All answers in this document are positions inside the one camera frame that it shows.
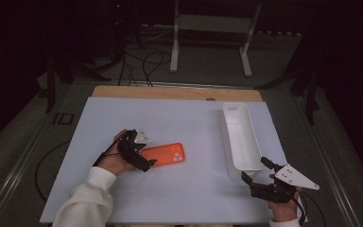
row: gray carpet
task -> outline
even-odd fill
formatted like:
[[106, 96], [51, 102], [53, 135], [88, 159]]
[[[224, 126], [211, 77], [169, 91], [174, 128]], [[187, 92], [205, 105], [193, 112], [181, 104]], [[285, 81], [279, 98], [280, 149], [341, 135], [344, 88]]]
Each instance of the gray carpet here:
[[[169, 73], [167, 63], [155, 70], [150, 80], [154, 85], [250, 89], [281, 76], [299, 40], [300, 37], [256, 35], [249, 51], [253, 77], [247, 79], [243, 76], [236, 42], [228, 40], [230, 44], [216, 47], [213, 43], [185, 38], [181, 42], [178, 73]], [[142, 59], [153, 51], [136, 50], [135, 46], [129, 45], [127, 52]], [[169, 53], [171, 36], [144, 44], [144, 47], [149, 46]], [[142, 61], [131, 55], [127, 55], [126, 62], [131, 65], [132, 73], [129, 68], [122, 84], [133, 85], [135, 79], [138, 85], [146, 85]], [[160, 61], [161, 56], [154, 55], [147, 60]], [[16, 164], [24, 166], [22, 171], [15, 171], [22, 173], [21, 181], [10, 182], [15, 190], [0, 194], [0, 226], [45, 226], [39, 223], [44, 202], [35, 187], [37, 164], [48, 151], [62, 144], [46, 156], [39, 168], [38, 183], [47, 196], [68, 146], [63, 143], [71, 140], [87, 97], [97, 84], [117, 84], [121, 65], [102, 72], [112, 79], [111, 82], [94, 81], [78, 72], [72, 85], [58, 82], [58, 101], [52, 114], [44, 113], [46, 100], [35, 97], [0, 134], [0, 189], [13, 169], [21, 169], [16, 168]], [[148, 71], [154, 66], [148, 65]], [[288, 91], [292, 82], [291, 79], [260, 91], [268, 104], [286, 158], [320, 185], [320, 191], [306, 192], [320, 206], [328, 226], [363, 226], [363, 166], [322, 90], [317, 92], [320, 110], [315, 111], [316, 125], [312, 127], [303, 116], [303, 99], [291, 96]], [[53, 125], [55, 113], [74, 114], [75, 120], [71, 125]], [[307, 203], [309, 222], [305, 226], [323, 226], [316, 205], [311, 200]]]

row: white table surface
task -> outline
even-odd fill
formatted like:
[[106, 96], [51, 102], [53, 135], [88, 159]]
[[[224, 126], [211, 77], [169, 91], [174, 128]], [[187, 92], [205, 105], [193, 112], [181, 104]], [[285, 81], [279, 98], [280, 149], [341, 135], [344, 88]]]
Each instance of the white table surface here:
[[[90, 97], [85, 105], [41, 222], [52, 222], [71, 189], [85, 178], [99, 154], [121, 130], [143, 127], [147, 148], [180, 142], [183, 163], [137, 169], [112, 186], [115, 224], [258, 223], [271, 218], [265, 201], [251, 197], [242, 180], [227, 172], [219, 119], [221, 101]], [[285, 154], [265, 102], [249, 106], [263, 156], [286, 164]], [[264, 168], [254, 181], [271, 183]]]

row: dark background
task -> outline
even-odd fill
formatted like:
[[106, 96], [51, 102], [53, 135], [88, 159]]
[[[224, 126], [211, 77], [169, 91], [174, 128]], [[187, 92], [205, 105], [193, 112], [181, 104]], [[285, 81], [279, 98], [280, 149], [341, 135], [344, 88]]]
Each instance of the dark background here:
[[[93, 56], [121, 52], [121, 46], [112, 46], [114, 53], [106, 51], [111, 41], [122, 42], [113, 34], [108, 19], [117, 20], [120, 15], [128, 32], [139, 24], [173, 24], [173, 1], [125, 2], [128, 4], [122, 5], [122, 10], [113, 9], [115, 14], [111, 14], [106, 1], [95, 1], [93, 6], [88, 1], [0, 1], [0, 131], [40, 92], [36, 77], [46, 71], [47, 41], [75, 61], [94, 63]], [[204, 8], [209, 2], [212, 7]], [[251, 15], [252, 5], [244, 2], [245, 7], [235, 9], [230, 1], [186, 0], [181, 11]], [[93, 40], [86, 32], [91, 29], [107, 35]], [[320, 62], [317, 84], [324, 89], [363, 162], [363, 1], [327, 5], [267, 1], [258, 19], [258, 31], [304, 34], [289, 67]]]

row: floor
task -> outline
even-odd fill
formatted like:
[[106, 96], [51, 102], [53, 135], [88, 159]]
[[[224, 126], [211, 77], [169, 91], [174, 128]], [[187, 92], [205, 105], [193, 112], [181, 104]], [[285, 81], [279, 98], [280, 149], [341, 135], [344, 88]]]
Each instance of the floor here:
[[[283, 74], [301, 38], [255, 35], [249, 49], [253, 76], [248, 79], [243, 75], [237, 50], [240, 37], [222, 40], [222, 36], [183, 32], [179, 69], [173, 74], [168, 62], [157, 68], [150, 63], [168, 60], [172, 45], [170, 29], [143, 27], [144, 48], [139, 49], [133, 41], [127, 46], [121, 85], [147, 86], [151, 82], [153, 86], [253, 89]], [[158, 49], [162, 52], [151, 54]], [[57, 102], [51, 113], [45, 113], [46, 99], [36, 96], [2, 131], [0, 226], [46, 226], [39, 223], [44, 200], [85, 101], [96, 85], [117, 85], [122, 66], [120, 62], [99, 72], [112, 79], [109, 82], [90, 79], [77, 71], [72, 84], [62, 84], [57, 79]], [[316, 93], [320, 109], [314, 112], [315, 126], [311, 126], [303, 114], [305, 94], [292, 96], [289, 92], [293, 82], [290, 79], [260, 93], [268, 104], [286, 159], [321, 186], [320, 191], [307, 191], [321, 212], [307, 200], [305, 226], [323, 226], [322, 215], [327, 226], [363, 226], [363, 165], [321, 88]], [[46, 86], [45, 75], [40, 77], [40, 84]], [[72, 124], [57, 124], [57, 113], [73, 114]]]

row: white sleeve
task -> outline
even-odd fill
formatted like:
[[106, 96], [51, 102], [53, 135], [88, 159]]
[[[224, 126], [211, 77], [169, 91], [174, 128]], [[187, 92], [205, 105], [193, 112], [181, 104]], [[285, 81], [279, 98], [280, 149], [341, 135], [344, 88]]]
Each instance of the white sleeve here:
[[115, 180], [111, 172], [92, 167], [86, 182], [75, 187], [59, 209], [53, 226], [105, 226], [113, 210], [109, 189]]
[[300, 227], [300, 223], [299, 223], [298, 218], [292, 219], [290, 221], [285, 221], [285, 222], [275, 222], [275, 221], [270, 220], [269, 226], [270, 227]]

